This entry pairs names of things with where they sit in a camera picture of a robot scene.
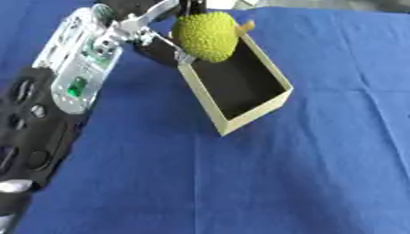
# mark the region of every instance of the green led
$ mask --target green led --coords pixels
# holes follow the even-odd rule
[[[87,80],[83,77],[77,77],[67,89],[67,93],[73,97],[80,97],[84,91],[85,86],[87,86]]]

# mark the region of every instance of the robotic hand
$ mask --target robotic hand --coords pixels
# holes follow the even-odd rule
[[[1,101],[0,234],[11,231],[31,195],[70,154],[122,45],[169,66],[191,62],[148,25],[205,11],[205,0],[102,0],[60,24]]]

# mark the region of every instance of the cardboard box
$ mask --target cardboard box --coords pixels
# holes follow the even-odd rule
[[[222,63],[197,60],[178,69],[221,135],[278,109],[293,90],[249,35]]]

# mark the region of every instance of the blue fabric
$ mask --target blue fabric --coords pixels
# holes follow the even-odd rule
[[[2,86],[88,4],[2,1]],[[220,138],[176,70],[128,49],[16,233],[410,233],[410,16],[233,14],[256,21],[288,103]]]

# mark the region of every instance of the bumpy fruit skin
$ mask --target bumpy fruit skin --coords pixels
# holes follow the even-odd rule
[[[227,13],[182,16],[173,28],[173,36],[190,55],[209,62],[228,59],[238,44],[236,22]]]

